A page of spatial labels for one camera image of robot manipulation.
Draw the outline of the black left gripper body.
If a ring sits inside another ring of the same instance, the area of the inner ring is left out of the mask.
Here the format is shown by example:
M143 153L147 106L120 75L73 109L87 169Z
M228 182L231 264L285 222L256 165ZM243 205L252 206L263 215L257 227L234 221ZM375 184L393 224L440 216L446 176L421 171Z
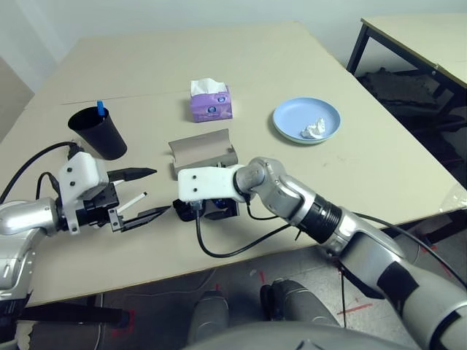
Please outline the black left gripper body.
M116 188L110 183L95 197L82 202L82 207L76 211L79 227L109 225L113 232L121 231L123 217L117 213L119 205Z

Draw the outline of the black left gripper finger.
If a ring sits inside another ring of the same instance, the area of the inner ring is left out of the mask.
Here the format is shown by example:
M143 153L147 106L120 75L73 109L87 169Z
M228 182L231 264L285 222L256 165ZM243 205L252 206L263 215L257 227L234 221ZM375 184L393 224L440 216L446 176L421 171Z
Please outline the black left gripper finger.
M152 168L123 168L109 171L108 178L110 182L116 182L120 180L124 182L130 182L156 173L157 170Z
M128 230L133 230L135 228L146 225L149 222L152 222L154 219L157 219L160 215L167 212L170 208L170 206L161 206L139 212L137 216L133 219L122 221L122 225L120 226L120 232L126 232Z

